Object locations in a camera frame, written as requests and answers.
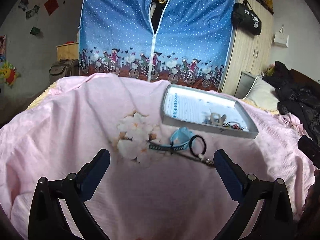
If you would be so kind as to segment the beige plastic hair claw clip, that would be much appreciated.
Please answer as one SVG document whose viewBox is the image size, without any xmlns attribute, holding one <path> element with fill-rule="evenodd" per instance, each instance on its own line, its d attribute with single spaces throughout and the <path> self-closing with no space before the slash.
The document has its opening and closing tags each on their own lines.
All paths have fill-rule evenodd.
<svg viewBox="0 0 320 240">
<path fill-rule="evenodd" d="M 207 116 L 204 120 L 204 124 L 213 125 L 213 126 L 223 126 L 227 115 L 220 115 L 218 113 L 211 113 L 210 116 Z"/>
</svg>

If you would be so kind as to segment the white grid-lined tray box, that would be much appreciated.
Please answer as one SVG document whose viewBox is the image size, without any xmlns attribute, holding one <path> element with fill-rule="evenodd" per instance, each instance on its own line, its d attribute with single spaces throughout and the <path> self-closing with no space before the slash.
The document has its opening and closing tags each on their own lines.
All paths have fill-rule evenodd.
<svg viewBox="0 0 320 240">
<path fill-rule="evenodd" d="M 223 126 L 204 124 L 211 113 L 227 115 Z M 195 88 L 169 85 L 161 101 L 160 115 L 166 125 L 254 139 L 259 134 L 244 107 L 227 96 Z"/>
</svg>

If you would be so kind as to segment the pink floral bed sheet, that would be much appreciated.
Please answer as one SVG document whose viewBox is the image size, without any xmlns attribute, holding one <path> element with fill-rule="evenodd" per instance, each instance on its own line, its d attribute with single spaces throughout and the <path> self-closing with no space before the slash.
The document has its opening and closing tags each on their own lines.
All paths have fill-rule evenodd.
<svg viewBox="0 0 320 240">
<path fill-rule="evenodd" d="M 161 122 L 168 81 L 111 74 L 57 82 L 1 129 L 1 206 L 22 237 L 37 181 L 63 179 L 104 148 L 111 165 L 87 207 L 111 239 L 212 239 L 237 204 L 217 171 L 143 146 L 166 144 Z"/>
</svg>

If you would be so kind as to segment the blue bicycle-print fabric wardrobe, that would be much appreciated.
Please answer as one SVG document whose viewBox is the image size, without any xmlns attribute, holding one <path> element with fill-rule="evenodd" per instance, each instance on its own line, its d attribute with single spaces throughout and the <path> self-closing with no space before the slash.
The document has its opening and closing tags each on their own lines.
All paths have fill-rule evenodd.
<svg viewBox="0 0 320 240">
<path fill-rule="evenodd" d="M 218 90 L 235 0 L 83 0 L 81 75 L 111 73 Z"/>
</svg>

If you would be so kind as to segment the dark wooden hair stick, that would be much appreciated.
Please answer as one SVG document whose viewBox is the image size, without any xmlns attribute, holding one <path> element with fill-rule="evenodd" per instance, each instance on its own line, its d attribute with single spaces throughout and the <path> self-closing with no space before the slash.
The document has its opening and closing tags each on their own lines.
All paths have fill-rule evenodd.
<svg viewBox="0 0 320 240">
<path fill-rule="evenodd" d="M 198 158 L 198 157 L 190 157 L 190 156 L 188 156 L 188 155 L 181 154 L 181 153 L 179 153 L 179 152 L 174 152 L 173 154 L 174 154 L 174 155 L 178 155 L 178 156 L 180 156 L 180 157 L 183 157 L 183 158 L 185 158 L 185 159 L 194 161 L 194 162 L 202 163 L 202 164 L 204 164 L 204 165 L 206 165 L 206 166 L 209 166 L 209 167 L 215 167 L 214 162 L 213 162 L 211 159 L 206 158 L 206 157 L 204 157 L 203 159 Z"/>
</svg>

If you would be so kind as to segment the black tote bag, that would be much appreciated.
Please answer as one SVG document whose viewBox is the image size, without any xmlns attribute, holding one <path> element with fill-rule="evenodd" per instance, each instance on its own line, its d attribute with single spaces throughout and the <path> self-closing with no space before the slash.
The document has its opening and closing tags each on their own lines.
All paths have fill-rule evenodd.
<svg viewBox="0 0 320 240">
<path fill-rule="evenodd" d="M 236 28 L 241 28 L 253 36 L 258 36 L 261 33 L 262 22 L 253 11 L 248 0 L 243 0 L 233 5 L 232 24 Z"/>
</svg>

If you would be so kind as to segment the red paper wall square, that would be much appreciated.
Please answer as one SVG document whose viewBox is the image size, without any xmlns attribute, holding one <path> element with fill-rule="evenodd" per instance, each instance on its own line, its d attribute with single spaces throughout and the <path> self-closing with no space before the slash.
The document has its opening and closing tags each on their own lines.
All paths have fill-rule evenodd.
<svg viewBox="0 0 320 240">
<path fill-rule="evenodd" d="M 59 4 L 57 0 L 48 0 L 44 3 L 44 7 L 50 16 L 59 7 Z"/>
</svg>

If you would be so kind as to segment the light wooden wardrobe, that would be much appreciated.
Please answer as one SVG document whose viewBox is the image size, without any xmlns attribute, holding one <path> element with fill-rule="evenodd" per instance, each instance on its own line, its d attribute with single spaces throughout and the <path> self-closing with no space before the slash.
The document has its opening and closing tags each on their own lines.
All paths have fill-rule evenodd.
<svg viewBox="0 0 320 240">
<path fill-rule="evenodd" d="M 273 41 L 273 15 L 256 0 L 247 0 L 262 21 L 261 33 L 253 36 L 234 27 L 219 92 L 234 95 L 242 72 L 258 75 L 268 64 Z"/>
</svg>

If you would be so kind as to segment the yellow wooden box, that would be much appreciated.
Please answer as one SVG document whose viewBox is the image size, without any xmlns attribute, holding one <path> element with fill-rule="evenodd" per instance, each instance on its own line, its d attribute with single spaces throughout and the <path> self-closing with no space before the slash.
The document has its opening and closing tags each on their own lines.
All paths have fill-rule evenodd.
<svg viewBox="0 0 320 240">
<path fill-rule="evenodd" d="M 79 43 L 72 42 L 56 46 L 57 61 L 76 60 L 79 58 Z"/>
</svg>

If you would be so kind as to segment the grey bedside drawer cabinet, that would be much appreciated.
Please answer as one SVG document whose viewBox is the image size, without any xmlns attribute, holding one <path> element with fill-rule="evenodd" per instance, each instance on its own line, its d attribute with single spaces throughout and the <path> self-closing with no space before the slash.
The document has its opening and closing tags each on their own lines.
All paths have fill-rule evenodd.
<svg viewBox="0 0 320 240">
<path fill-rule="evenodd" d="M 234 96 L 238 99 L 243 99 L 251 89 L 256 77 L 250 72 L 241 72 Z"/>
</svg>

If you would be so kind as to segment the black puffer jacket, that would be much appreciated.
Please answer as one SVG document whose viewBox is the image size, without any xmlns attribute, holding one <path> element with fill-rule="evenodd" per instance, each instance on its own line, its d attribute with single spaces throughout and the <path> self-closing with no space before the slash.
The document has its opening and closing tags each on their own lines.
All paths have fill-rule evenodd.
<svg viewBox="0 0 320 240">
<path fill-rule="evenodd" d="M 270 65 L 263 80 L 275 88 L 279 113 L 298 117 L 309 137 L 319 144 L 319 83 L 280 61 Z"/>
</svg>

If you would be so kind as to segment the white pillow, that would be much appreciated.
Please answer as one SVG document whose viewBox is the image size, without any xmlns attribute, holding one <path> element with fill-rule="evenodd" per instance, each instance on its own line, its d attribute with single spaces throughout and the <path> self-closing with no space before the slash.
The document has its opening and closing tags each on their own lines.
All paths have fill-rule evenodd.
<svg viewBox="0 0 320 240">
<path fill-rule="evenodd" d="M 262 78 L 256 77 L 244 100 L 267 111 L 276 111 L 278 98 L 275 88 Z"/>
</svg>

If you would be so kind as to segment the light blue smart watch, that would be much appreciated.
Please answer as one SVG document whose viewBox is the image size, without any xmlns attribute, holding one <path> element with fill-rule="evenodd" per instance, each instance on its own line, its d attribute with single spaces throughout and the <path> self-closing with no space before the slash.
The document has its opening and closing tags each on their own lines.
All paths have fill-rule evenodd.
<svg viewBox="0 0 320 240">
<path fill-rule="evenodd" d="M 181 127 L 172 133 L 169 144 L 161 145 L 155 143 L 154 141 L 149 142 L 149 149 L 159 152 L 180 152 L 185 150 L 190 150 L 190 141 L 192 137 L 195 136 L 195 133 L 186 127 Z"/>
</svg>

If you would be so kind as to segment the colourful cartoon wall sticker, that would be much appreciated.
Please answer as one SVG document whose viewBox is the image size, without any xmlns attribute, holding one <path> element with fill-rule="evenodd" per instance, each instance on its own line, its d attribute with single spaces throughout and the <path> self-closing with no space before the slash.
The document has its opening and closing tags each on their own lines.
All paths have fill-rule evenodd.
<svg viewBox="0 0 320 240">
<path fill-rule="evenodd" d="M 2 62 L 1 79 L 3 79 L 6 85 L 12 88 L 19 77 L 21 77 L 21 74 L 8 60 Z"/>
</svg>

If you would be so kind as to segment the olive green suitcase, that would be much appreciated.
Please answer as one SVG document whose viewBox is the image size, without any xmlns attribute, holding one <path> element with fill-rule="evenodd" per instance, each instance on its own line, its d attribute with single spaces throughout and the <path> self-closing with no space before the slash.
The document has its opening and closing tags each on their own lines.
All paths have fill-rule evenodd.
<svg viewBox="0 0 320 240">
<path fill-rule="evenodd" d="M 78 60 L 60 60 L 49 68 L 49 82 L 53 84 L 60 78 L 79 75 Z"/>
</svg>

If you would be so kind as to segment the white paper gift bag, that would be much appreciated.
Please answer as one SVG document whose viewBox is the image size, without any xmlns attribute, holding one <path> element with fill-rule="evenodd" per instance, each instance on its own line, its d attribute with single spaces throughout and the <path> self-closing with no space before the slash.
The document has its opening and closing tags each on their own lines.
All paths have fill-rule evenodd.
<svg viewBox="0 0 320 240">
<path fill-rule="evenodd" d="M 284 48 L 289 47 L 289 35 L 284 33 L 284 25 L 275 33 L 273 44 Z"/>
</svg>

